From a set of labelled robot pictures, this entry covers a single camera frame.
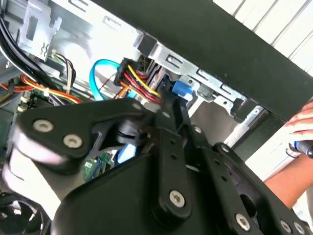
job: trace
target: black panel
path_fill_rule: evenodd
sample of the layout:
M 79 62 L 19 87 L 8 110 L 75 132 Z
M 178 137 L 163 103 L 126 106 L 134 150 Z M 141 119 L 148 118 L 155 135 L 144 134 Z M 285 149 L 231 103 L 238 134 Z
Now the black panel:
M 240 158 L 245 161 L 258 150 L 283 125 L 284 121 L 273 114 L 267 114 L 257 122 L 233 147 Z
M 5 94 L 7 94 L 6 91 L 0 91 L 0 97 L 3 97 Z M 8 105 L 0 108 L 0 159 L 5 155 L 9 130 L 11 124 L 15 122 L 16 109 L 19 102 L 20 96 L 15 98 L 15 100 L 11 101 Z
M 309 75 L 212 1 L 94 2 L 284 120 L 312 96 Z

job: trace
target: white wire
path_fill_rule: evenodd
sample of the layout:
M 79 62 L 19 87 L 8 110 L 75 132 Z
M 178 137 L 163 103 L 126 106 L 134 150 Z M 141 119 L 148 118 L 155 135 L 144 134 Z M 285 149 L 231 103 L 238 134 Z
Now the white wire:
M 67 71 L 67 94 L 70 94 L 70 87 L 71 87 L 71 84 L 72 84 L 72 74 L 73 74 L 73 71 L 72 71 L 72 68 L 69 65 L 68 61 L 67 61 L 67 67 L 68 67 L 68 71 Z
M 62 57 L 58 56 L 58 54 L 53 53 L 52 57 L 54 57 L 54 56 L 57 57 L 59 60 L 64 61 L 64 59 Z M 71 68 L 68 60 L 65 60 L 64 63 L 67 64 L 67 69 L 68 69 L 68 71 L 67 71 L 67 91 L 66 91 L 66 93 L 70 94 L 70 87 L 71 87 L 71 84 L 72 84 L 73 71 L 72 71 L 72 68 Z

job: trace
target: yellow wire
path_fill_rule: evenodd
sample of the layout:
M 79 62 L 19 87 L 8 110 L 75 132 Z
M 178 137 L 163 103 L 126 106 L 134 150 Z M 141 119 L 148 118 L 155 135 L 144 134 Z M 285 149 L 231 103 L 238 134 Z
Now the yellow wire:
M 6 99 L 10 97 L 11 94 L 6 94 L 4 97 L 0 99 L 0 103 L 4 102 Z
M 34 88 L 36 88 L 36 89 L 38 89 L 40 91 L 43 91 L 43 92 L 46 91 L 45 87 L 42 87 L 40 85 L 37 85 L 35 83 L 30 82 L 26 77 L 24 77 L 24 80 L 25 80 L 27 85 L 29 85 L 31 87 L 34 87 Z M 62 94 L 62 92 L 57 92 L 57 91 L 54 91 L 54 90 L 48 90 L 48 93 L 54 94 L 54 95 L 59 96 L 59 97 L 63 97 L 65 99 L 69 99 L 70 101 L 73 101 L 76 104 L 81 102 L 81 100 L 79 98 L 74 99 L 74 98 L 71 97 L 72 95 L 69 95 L 69 94 L 66 94 L 66 93 Z
M 137 95 L 139 95 L 143 100 L 145 100 L 145 102 L 147 102 L 147 99 L 146 97 L 142 96 L 140 93 L 138 93 L 134 88 L 130 87 L 130 86 L 127 86 L 126 83 L 124 82 L 121 82 L 121 84 L 126 87 L 127 89 L 130 89 L 132 90 L 133 92 L 135 92 Z
M 160 94 L 154 90 L 152 90 L 150 87 L 148 87 L 139 77 L 138 75 L 136 74 L 136 72 L 133 70 L 132 66 L 130 65 L 127 65 L 127 67 L 129 68 L 129 70 L 131 71 L 131 73 L 133 74 L 133 76 L 137 79 L 138 82 L 140 82 L 140 84 L 145 88 L 147 89 L 148 92 L 152 93 L 152 94 L 155 94 L 157 96 L 160 96 Z

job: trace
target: orange wire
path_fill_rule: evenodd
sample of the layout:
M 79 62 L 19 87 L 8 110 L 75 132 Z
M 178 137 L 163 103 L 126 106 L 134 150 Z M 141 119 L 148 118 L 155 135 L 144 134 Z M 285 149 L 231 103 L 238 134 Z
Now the orange wire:
M 8 86 L 4 85 L 4 84 L 0 84 L 0 86 L 2 86 L 5 90 L 8 90 Z M 27 91 L 32 91 L 35 88 L 31 87 L 31 86 L 14 86 L 14 92 L 27 92 Z
M 121 94 L 118 95 L 117 99 L 118 99 L 118 98 L 121 98 L 121 97 L 123 96 L 123 94 L 124 94 L 127 90 L 128 90 L 128 88 L 127 88 L 127 87 L 124 87 L 123 90 L 121 91 Z
M 23 83 L 25 83 L 29 86 L 32 86 L 32 87 L 34 87 L 40 91 L 43 91 L 43 92 L 47 91 L 50 94 L 54 94 L 54 95 L 69 99 L 69 100 L 73 101 L 74 103 L 82 103 L 83 102 L 81 99 L 79 99 L 73 95 L 66 94 L 64 92 L 60 92 L 60 91 L 56 91 L 56 90 L 46 89 L 46 87 L 31 81 L 25 74 L 21 75 L 21 79 L 22 79 Z
M 141 95 L 140 93 L 138 93 L 134 88 L 128 86 L 126 83 L 124 83 L 124 82 L 121 81 L 121 84 L 122 84 L 123 87 L 126 87 L 127 89 L 130 89 L 130 90 L 136 92 L 136 94 L 139 95 L 139 96 L 140 96 L 141 98 L 143 98 L 144 100 L 147 100 L 146 97 L 142 96 L 142 95 Z

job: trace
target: wire bundle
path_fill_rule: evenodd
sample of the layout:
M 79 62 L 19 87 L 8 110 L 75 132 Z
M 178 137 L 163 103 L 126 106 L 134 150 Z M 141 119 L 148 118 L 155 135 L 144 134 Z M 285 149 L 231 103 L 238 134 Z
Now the wire bundle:
M 160 94 L 150 87 L 142 80 L 147 76 L 137 74 L 131 65 L 127 65 L 128 71 L 124 73 L 124 79 L 121 85 L 124 87 L 116 98 L 121 98 L 127 90 L 134 91 L 141 98 L 154 103 L 159 103 Z
M 82 100 L 71 95 L 71 94 L 67 94 L 67 93 L 64 93 L 64 92 L 60 92 L 58 90 L 52 90 L 52 89 L 49 89 L 47 87 L 44 87 L 42 85 L 39 85 L 38 83 L 35 83 L 33 81 L 31 81 L 26 75 L 22 74 L 21 75 L 21 80 L 23 83 L 35 88 L 35 89 L 38 89 L 40 91 L 43 91 L 44 93 L 48 93 L 48 94 L 52 94 L 52 95 L 55 95 L 55 96 L 58 96 L 58 97 L 61 97 L 61 98 L 65 98 L 65 99 L 68 99 L 70 101 L 72 101 L 73 103 L 75 104 L 78 104 L 78 103 L 82 103 Z
M 5 90 L 9 90 L 9 87 L 4 85 L 4 84 L 0 84 L 0 86 L 5 89 Z M 14 92 L 27 92 L 27 91 L 32 91 L 35 88 L 31 87 L 31 86 L 14 86 Z
M 66 65 L 66 69 L 67 69 L 67 94 L 70 94 L 70 91 L 71 91 L 73 84 L 75 82 L 75 79 L 76 79 L 76 70 L 74 69 L 72 62 L 61 54 L 53 53 L 52 58 L 55 58 L 59 62 L 64 63 Z
M 22 50 L 17 46 L 10 32 L 5 26 L 3 20 L 3 10 L 0 13 L 0 52 L 7 58 L 12 65 L 18 68 L 22 73 L 34 82 L 46 86 L 53 90 L 58 90 L 50 77 L 30 58 L 28 58 Z M 58 105 L 64 105 L 56 95 L 51 94 L 50 98 Z

